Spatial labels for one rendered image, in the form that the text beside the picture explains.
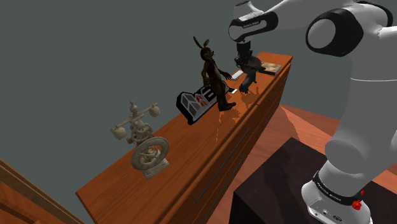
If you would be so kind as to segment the black sign with grey red shapes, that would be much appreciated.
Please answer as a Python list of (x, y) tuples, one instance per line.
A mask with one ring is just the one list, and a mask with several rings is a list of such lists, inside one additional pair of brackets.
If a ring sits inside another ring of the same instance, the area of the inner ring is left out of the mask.
[(217, 103), (216, 94), (211, 87), (201, 87), (194, 93), (181, 92), (176, 99), (176, 107), (193, 125)]

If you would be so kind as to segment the book with tan cover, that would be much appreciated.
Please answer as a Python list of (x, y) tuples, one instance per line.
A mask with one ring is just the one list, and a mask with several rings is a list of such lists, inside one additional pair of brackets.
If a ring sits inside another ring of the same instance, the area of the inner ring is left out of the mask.
[(269, 63), (269, 62), (262, 62), (261, 69), (259, 70), (260, 73), (269, 74), (275, 76), (281, 69), (281, 65)]

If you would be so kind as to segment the dark grey figure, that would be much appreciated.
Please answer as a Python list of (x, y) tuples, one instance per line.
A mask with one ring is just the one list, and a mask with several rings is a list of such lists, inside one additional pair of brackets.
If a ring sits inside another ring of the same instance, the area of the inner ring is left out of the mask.
[(249, 86), (252, 82), (256, 82), (256, 73), (264, 71), (265, 68), (262, 66), (261, 60), (254, 56), (251, 56), (246, 62), (241, 62), (239, 67), (243, 73), (246, 73), (244, 81), (239, 86), (239, 91), (247, 94)]

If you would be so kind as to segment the brown rabbit figure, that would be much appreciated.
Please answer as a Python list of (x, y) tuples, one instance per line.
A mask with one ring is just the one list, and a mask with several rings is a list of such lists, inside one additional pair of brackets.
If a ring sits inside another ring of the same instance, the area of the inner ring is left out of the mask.
[(225, 86), (222, 82), (222, 76), (227, 80), (230, 80), (232, 76), (228, 72), (222, 71), (218, 68), (215, 60), (213, 59), (214, 51), (207, 46), (209, 44), (208, 39), (203, 45), (199, 43), (195, 36), (193, 37), (193, 40), (200, 48), (200, 57), (204, 61), (204, 66), (201, 72), (204, 86), (210, 86), (213, 89), (216, 94), (219, 111), (228, 111), (232, 109), (236, 103), (227, 102)]

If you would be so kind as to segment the beige wheel sculpture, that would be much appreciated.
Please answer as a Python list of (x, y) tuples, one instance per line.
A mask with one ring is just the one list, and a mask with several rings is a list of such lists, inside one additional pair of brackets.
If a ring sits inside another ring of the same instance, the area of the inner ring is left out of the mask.
[(169, 150), (169, 142), (164, 137), (155, 137), (150, 124), (144, 123), (142, 118), (146, 113), (157, 117), (160, 108), (157, 103), (138, 111), (137, 105), (130, 101), (131, 115), (110, 129), (113, 136), (119, 140), (127, 136), (124, 125), (130, 124), (131, 133), (126, 141), (136, 146), (130, 159), (131, 166), (141, 171), (146, 180), (149, 180), (169, 166), (165, 158)]

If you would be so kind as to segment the wooden chest of drawers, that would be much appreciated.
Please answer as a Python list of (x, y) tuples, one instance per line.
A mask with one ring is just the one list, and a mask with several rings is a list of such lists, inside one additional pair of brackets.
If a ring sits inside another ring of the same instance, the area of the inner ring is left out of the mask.
[(169, 142), (169, 165), (146, 179), (130, 155), (77, 191), (95, 224), (205, 224), (279, 105), (291, 67), (289, 55), (261, 53), (279, 64), (276, 76), (258, 74), (235, 106), (211, 108), (195, 124), (178, 115), (158, 130)]

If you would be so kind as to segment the dark robot stand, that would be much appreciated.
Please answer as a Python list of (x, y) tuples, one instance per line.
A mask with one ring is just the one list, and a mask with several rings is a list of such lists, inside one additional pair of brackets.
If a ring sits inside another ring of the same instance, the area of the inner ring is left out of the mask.
[(359, 158), (348, 153), (323, 155), (289, 138), (234, 191), (228, 224), (347, 224), (329, 209), (309, 209), (302, 198), (302, 186), (326, 160), (354, 167)]

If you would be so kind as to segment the wooden furniture piece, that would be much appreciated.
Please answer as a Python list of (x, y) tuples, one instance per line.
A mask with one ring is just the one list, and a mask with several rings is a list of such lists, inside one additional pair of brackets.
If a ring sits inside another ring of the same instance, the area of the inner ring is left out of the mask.
[(0, 224), (85, 224), (0, 159)]

